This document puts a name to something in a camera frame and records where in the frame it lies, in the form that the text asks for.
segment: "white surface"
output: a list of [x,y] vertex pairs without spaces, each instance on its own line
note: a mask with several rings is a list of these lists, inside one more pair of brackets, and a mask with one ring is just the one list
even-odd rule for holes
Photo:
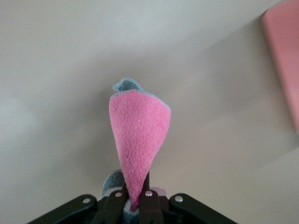
[[0,2],[0,222],[23,224],[119,168],[111,86],[172,108],[151,186],[241,224],[297,224],[299,138],[259,18],[278,0]]

